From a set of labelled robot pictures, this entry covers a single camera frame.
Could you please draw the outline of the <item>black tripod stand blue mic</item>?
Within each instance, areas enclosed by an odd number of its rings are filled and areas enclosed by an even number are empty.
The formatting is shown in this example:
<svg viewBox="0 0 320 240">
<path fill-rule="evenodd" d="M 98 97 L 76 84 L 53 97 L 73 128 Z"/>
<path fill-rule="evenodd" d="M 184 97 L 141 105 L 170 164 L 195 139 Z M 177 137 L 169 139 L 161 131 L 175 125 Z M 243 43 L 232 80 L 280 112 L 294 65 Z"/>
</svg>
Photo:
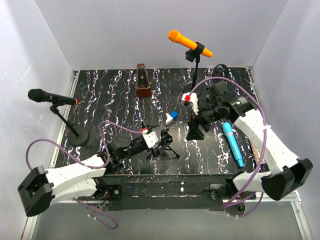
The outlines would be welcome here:
<svg viewBox="0 0 320 240">
<path fill-rule="evenodd" d="M 156 148 L 162 148 L 162 154 L 164 154 L 166 151 L 169 151 L 174 153 L 176 159 L 180 158 L 180 155 L 170 147 L 170 144 L 173 142 L 173 137 L 169 134 L 169 128 L 165 128 L 161 130 L 160 140 L 161 142 L 156 146 Z M 146 157 L 146 160 L 150 161 L 151 159 L 155 159 L 155 158 L 156 157 L 149 157 L 148 155 Z"/>
</svg>

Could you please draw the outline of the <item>blue white toy block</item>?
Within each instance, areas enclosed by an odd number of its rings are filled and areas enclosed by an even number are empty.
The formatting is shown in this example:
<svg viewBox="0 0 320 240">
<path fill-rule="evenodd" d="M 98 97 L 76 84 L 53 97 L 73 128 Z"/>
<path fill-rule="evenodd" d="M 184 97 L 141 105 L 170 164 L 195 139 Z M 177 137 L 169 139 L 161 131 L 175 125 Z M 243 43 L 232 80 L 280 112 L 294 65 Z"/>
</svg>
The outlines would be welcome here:
<svg viewBox="0 0 320 240">
<path fill-rule="evenodd" d="M 172 111 L 170 113 L 165 114 L 165 125 L 170 125 L 173 121 L 178 118 L 179 114 L 176 111 Z"/>
</svg>

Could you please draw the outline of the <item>blue microphone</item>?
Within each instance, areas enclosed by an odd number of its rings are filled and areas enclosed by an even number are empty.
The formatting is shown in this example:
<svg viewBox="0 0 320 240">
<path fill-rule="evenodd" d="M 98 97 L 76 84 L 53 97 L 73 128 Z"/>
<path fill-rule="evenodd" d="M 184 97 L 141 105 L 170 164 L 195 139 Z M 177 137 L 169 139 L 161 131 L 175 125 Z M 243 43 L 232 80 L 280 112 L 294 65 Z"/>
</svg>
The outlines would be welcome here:
<svg viewBox="0 0 320 240">
<path fill-rule="evenodd" d="M 240 149 L 238 147 L 238 143 L 236 141 L 236 138 L 234 136 L 233 128 L 228 122 L 224 122 L 222 124 L 222 130 L 224 135 L 226 136 L 229 146 L 231 148 L 231 151 L 233 153 L 233 156 L 235 158 L 235 161 L 237 162 L 237 165 L 240 168 L 243 168 L 245 166 L 242 154 L 240 152 Z"/>
</svg>

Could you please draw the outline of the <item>black shock mount tripod stand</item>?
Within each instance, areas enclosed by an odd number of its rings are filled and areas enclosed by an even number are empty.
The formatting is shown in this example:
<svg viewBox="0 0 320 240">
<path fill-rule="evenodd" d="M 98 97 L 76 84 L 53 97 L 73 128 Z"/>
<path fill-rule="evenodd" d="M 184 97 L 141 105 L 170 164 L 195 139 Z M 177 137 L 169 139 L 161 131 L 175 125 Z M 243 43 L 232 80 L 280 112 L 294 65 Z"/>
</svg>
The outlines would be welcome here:
<svg viewBox="0 0 320 240">
<path fill-rule="evenodd" d="M 229 68 L 225 64 L 218 64 L 213 68 L 211 76 L 229 78 Z"/>
</svg>

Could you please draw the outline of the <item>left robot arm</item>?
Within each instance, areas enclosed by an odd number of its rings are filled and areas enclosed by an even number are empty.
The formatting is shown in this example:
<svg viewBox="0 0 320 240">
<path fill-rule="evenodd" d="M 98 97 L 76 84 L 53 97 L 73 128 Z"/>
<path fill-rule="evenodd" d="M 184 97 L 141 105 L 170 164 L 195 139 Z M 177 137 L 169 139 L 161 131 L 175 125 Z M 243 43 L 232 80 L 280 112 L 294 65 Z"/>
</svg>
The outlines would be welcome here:
<svg viewBox="0 0 320 240">
<path fill-rule="evenodd" d="M 143 151 L 154 152 L 161 138 L 154 130 L 157 125 L 142 121 L 141 130 L 126 129 L 136 135 L 117 135 L 104 145 L 104 151 L 86 160 L 78 160 L 73 155 L 74 164 L 44 169 L 31 168 L 18 186 L 24 212 L 27 217 L 37 216 L 51 205 L 77 197 L 93 197 L 101 200 L 106 196 L 106 187 L 97 178 L 117 171 L 122 161 Z"/>
</svg>

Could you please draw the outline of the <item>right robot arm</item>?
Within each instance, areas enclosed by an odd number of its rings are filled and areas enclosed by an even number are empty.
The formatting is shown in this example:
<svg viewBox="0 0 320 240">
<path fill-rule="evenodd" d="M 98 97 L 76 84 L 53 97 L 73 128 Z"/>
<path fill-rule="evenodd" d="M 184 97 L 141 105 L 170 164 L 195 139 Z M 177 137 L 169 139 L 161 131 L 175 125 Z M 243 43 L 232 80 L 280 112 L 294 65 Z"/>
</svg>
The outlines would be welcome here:
<svg viewBox="0 0 320 240">
<path fill-rule="evenodd" d="M 208 132 L 209 120 L 230 120 L 250 142 L 260 149 L 260 160 L 265 161 L 268 171 L 240 172 L 226 180 L 225 192 L 237 199 L 244 192 L 267 194 L 275 201 L 281 200 L 303 186 L 313 169 L 308 158 L 301 159 L 292 152 L 267 124 L 266 116 L 257 101 L 249 94 L 235 96 L 226 84 L 227 78 L 218 77 L 218 82 L 207 88 L 209 98 L 198 98 L 196 90 L 185 92 L 181 102 L 192 107 L 186 139 L 203 140 Z"/>
</svg>

